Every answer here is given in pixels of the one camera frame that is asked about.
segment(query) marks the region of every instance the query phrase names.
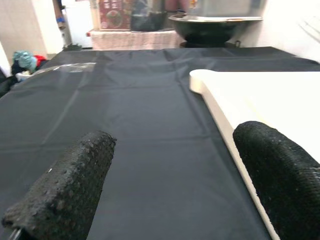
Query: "black bowl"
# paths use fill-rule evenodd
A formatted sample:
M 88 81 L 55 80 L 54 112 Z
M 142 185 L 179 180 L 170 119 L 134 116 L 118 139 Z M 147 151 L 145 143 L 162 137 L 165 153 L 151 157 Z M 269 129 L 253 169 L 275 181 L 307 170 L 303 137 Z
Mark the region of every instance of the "black bowl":
M 199 46 L 224 47 L 241 21 L 186 19 L 184 15 L 169 17 L 174 30 L 188 43 Z

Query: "red cloth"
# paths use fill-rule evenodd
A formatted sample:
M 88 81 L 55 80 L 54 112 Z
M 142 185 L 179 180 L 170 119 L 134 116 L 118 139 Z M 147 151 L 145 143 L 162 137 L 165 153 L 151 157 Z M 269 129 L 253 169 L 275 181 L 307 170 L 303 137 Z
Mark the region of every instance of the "red cloth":
M 42 61 L 47 60 L 44 56 L 40 56 L 40 55 L 34 55 L 34 57 L 36 58 L 36 66 L 39 67 L 39 65 L 41 64 Z

